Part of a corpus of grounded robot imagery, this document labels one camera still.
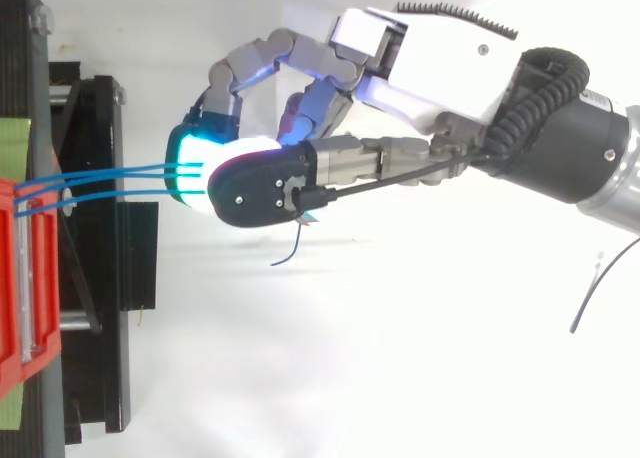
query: white wall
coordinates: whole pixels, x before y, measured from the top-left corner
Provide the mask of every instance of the white wall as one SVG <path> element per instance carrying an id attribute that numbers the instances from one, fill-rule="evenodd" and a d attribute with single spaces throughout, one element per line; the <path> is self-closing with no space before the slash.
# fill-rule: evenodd
<path id="1" fill-rule="evenodd" d="M 345 6 L 402 0 L 45 1 L 52 58 L 127 88 L 125 161 L 138 164 L 163 159 L 232 47 L 281 23 L 323 38 Z M 446 1 L 520 29 L 523 47 L 581 54 L 591 88 L 637 101 L 633 0 Z M 279 109 L 304 82 L 286 76 L 255 94 L 246 133 L 273 130 L 274 97 Z M 342 129 L 410 132 L 361 107 Z M 598 252 L 612 258 L 625 232 L 474 171 L 336 203 L 278 269 L 294 225 L 231 229 L 171 200 L 161 214 L 158 310 L 131 327 L 133 422 L 121 436 L 86 427 L 70 456 L 640 453 L 640 251 L 568 333 Z"/>

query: blue cable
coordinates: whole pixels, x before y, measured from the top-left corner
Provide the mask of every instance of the blue cable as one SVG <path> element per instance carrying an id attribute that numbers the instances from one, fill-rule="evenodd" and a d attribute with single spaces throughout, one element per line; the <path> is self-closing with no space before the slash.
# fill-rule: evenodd
<path id="1" fill-rule="evenodd" d="M 84 178 L 86 176 L 101 175 L 105 173 L 126 173 L 133 171 L 148 171 L 148 170 L 162 170 L 165 168 L 178 168 L 179 166 L 185 167 L 201 167 L 202 163 L 163 163 L 160 165 L 148 165 L 148 166 L 133 166 L 125 168 L 106 168 L 102 170 L 88 170 L 88 171 L 72 171 L 70 173 L 59 173 L 57 175 L 45 176 L 42 178 L 35 178 L 33 180 L 19 183 L 15 186 L 16 190 L 20 190 L 27 186 L 38 185 L 40 183 L 49 183 L 50 181 L 60 181 L 68 178 Z"/>
<path id="2" fill-rule="evenodd" d="M 113 172 L 113 173 L 101 173 L 96 176 L 89 176 L 87 178 L 80 178 L 77 180 L 71 180 L 63 183 L 58 183 L 56 185 L 47 186 L 46 188 L 42 188 L 41 190 L 34 191 L 33 193 L 29 193 L 28 195 L 21 196 L 14 200 L 14 203 L 22 203 L 23 201 L 28 201 L 31 198 L 35 198 L 36 196 L 42 195 L 43 193 L 49 193 L 50 191 L 58 191 L 64 190 L 65 188 L 71 188 L 73 186 L 85 185 L 87 183 L 95 183 L 97 181 L 110 180 L 115 178 L 177 178 L 177 177 L 185 177 L 185 178 L 199 178 L 200 175 L 195 174 L 179 174 L 179 173 L 130 173 L 130 172 Z"/>
<path id="3" fill-rule="evenodd" d="M 32 210 L 21 211 L 16 213 L 15 218 L 23 218 L 26 216 L 35 215 L 43 211 L 53 210 L 55 208 L 61 208 L 65 205 L 73 205 L 74 203 L 82 203 L 83 201 L 98 200 L 101 198 L 116 198 L 118 196 L 135 196 L 135 195 L 203 195 L 204 191 L 200 190 L 130 190 L 130 191 L 103 191 L 101 193 L 92 193 L 90 195 L 76 196 L 68 200 L 58 201 L 51 205 L 40 206 Z"/>

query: cyan light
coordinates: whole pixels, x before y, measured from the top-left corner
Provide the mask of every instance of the cyan light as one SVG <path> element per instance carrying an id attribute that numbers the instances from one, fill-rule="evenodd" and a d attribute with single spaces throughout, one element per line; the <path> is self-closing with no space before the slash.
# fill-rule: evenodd
<path id="1" fill-rule="evenodd" d="M 200 177 L 188 178 L 178 177 L 176 187 L 178 190 L 203 190 L 203 195 L 182 194 L 182 201 L 202 213 L 213 213 L 213 205 L 207 194 L 209 178 L 216 169 L 227 161 L 248 153 L 260 151 L 277 150 L 280 144 L 266 136 L 256 138 L 242 138 L 230 143 L 221 145 L 206 138 L 198 138 L 193 135 L 186 135 L 180 142 L 178 149 L 178 163 L 202 163 Z M 189 167 L 178 167 L 177 173 L 189 174 L 197 173 L 197 169 Z"/>

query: red box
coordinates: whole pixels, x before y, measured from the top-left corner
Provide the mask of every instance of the red box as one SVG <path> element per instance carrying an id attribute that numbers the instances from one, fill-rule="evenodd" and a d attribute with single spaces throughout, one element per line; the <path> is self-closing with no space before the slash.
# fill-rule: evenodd
<path id="1" fill-rule="evenodd" d="M 60 299 L 58 294 L 57 210 L 36 213 L 31 220 L 33 271 L 34 351 L 22 363 L 15 267 L 15 218 L 13 200 L 41 189 L 16 191 L 15 183 L 0 180 L 0 398 L 16 384 L 45 368 L 61 350 Z M 55 192 L 29 200 L 31 208 L 53 204 Z"/>

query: black metal frame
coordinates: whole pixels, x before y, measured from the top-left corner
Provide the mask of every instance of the black metal frame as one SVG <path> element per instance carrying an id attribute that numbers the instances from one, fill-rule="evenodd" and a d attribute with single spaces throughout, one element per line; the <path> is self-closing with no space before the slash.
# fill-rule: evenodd
<path id="1" fill-rule="evenodd" d="M 28 176 L 54 172 L 53 150 L 62 171 L 121 166 L 119 85 L 108 76 L 80 80 L 78 64 L 55 64 L 50 75 L 46 36 L 30 23 L 41 4 L 0 0 L 0 117 L 31 120 Z M 50 76 L 51 84 L 72 76 L 62 108 L 50 107 Z M 74 191 L 120 186 L 110 180 Z M 63 458 L 65 441 L 81 442 L 82 423 L 104 422 L 108 433 L 126 428 L 126 311 L 155 308 L 157 220 L 157 203 L 116 199 L 82 203 L 70 217 L 59 213 L 61 307 L 84 310 L 91 330 L 64 332 L 61 357 L 25 383 L 21 428 L 0 432 L 1 457 Z"/>
<path id="2" fill-rule="evenodd" d="M 69 63 L 51 63 L 51 76 L 71 86 L 65 105 L 51 109 L 61 171 L 121 167 L 120 85 L 109 76 L 81 80 Z M 121 179 L 109 179 L 72 191 L 121 189 Z M 82 423 L 118 433 L 131 420 L 127 311 L 155 308 L 158 205 L 85 202 L 69 217 L 60 212 L 59 223 L 61 309 L 83 309 L 91 325 L 62 336 L 65 438 L 76 444 Z"/>

